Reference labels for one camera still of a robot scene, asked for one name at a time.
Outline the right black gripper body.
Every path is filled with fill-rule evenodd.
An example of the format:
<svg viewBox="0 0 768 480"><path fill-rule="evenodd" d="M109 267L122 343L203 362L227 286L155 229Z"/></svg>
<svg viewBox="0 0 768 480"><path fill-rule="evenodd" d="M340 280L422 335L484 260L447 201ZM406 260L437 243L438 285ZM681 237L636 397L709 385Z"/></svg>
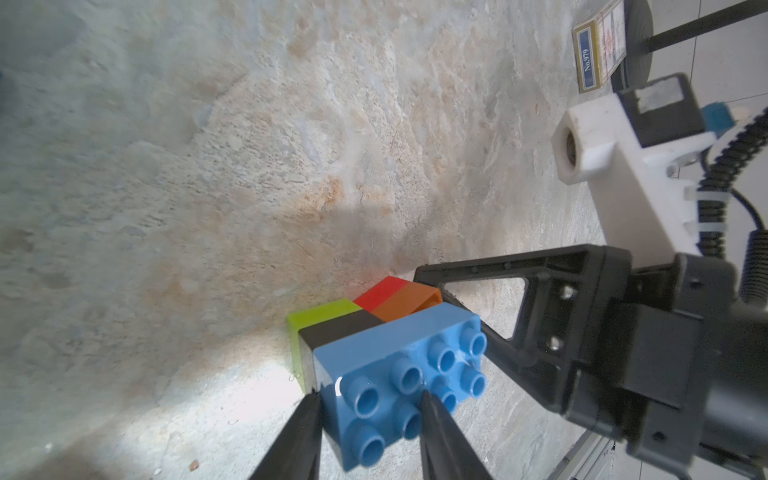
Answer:
<svg viewBox="0 0 768 480"><path fill-rule="evenodd" d="M635 271L601 319L565 417L678 478L698 457L764 478L767 314L734 285L733 266L711 257Z"/></svg>

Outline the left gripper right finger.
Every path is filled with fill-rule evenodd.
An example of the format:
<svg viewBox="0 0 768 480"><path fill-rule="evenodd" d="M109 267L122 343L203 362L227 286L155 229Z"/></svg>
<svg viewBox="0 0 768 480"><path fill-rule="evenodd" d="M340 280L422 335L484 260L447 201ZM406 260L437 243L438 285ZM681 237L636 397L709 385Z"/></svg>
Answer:
<svg viewBox="0 0 768 480"><path fill-rule="evenodd" d="M443 402L429 391L420 401L420 435L424 480L492 480Z"/></svg>

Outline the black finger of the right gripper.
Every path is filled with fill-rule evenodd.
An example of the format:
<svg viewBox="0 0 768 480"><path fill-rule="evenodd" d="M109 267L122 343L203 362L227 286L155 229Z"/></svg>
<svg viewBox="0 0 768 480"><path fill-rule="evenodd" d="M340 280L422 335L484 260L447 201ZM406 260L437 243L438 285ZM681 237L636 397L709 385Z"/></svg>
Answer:
<svg viewBox="0 0 768 480"><path fill-rule="evenodd" d="M558 414L607 414L609 383L598 373L599 337L626 291L628 251L577 245L423 265L414 279L448 284L520 279L525 289L511 336L483 327L487 357L543 407Z"/></svg>

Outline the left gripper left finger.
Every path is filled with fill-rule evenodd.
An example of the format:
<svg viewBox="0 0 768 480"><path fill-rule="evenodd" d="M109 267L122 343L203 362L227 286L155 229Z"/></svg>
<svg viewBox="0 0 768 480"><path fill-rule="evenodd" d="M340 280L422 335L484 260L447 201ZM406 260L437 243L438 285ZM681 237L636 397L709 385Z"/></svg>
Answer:
<svg viewBox="0 0 768 480"><path fill-rule="evenodd" d="M323 413L320 394L305 395L249 479L318 479Z"/></svg>

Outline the light blue long lego brick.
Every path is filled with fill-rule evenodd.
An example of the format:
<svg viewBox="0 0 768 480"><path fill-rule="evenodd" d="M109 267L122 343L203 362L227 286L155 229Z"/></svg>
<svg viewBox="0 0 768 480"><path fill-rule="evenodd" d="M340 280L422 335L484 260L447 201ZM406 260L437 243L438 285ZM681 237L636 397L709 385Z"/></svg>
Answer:
<svg viewBox="0 0 768 480"><path fill-rule="evenodd" d="M343 470L370 468L388 446L417 438L424 392L450 412L481 397L487 346L476 314L440 303L316 348L324 430Z"/></svg>

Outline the black lego brick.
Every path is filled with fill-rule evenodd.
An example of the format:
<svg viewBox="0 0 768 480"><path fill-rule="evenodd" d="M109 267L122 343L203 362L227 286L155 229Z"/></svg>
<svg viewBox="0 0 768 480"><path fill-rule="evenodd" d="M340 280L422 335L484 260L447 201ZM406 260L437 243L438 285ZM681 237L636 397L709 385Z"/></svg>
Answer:
<svg viewBox="0 0 768 480"><path fill-rule="evenodd" d="M384 322L373 314L357 310L299 329L298 360L303 393L311 393L317 388L313 358L317 348L383 324Z"/></svg>

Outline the lime green lego brick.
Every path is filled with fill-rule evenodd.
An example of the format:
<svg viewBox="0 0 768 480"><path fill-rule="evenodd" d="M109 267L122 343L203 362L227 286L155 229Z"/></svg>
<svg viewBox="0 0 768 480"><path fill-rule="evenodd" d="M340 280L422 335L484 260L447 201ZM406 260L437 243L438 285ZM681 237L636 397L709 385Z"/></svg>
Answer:
<svg viewBox="0 0 768 480"><path fill-rule="evenodd" d="M310 309L293 312L286 317L292 358L292 370L303 394L308 392L308 387L305 380L299 346L299 331L359 310L361 310L361 307L352 300L340 299Z"/></svg>

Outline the red orange lego brick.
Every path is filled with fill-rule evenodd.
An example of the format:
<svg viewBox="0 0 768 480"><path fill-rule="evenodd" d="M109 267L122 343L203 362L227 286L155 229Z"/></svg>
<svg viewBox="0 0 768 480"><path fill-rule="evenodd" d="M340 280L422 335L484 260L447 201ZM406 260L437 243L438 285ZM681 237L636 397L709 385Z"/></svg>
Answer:
<svg viewBox="0 0 768 480"><path fill-rule="evenodd" d="M354 300L383 322L391 322L443 302L438 288L387 276Z"/></svg>

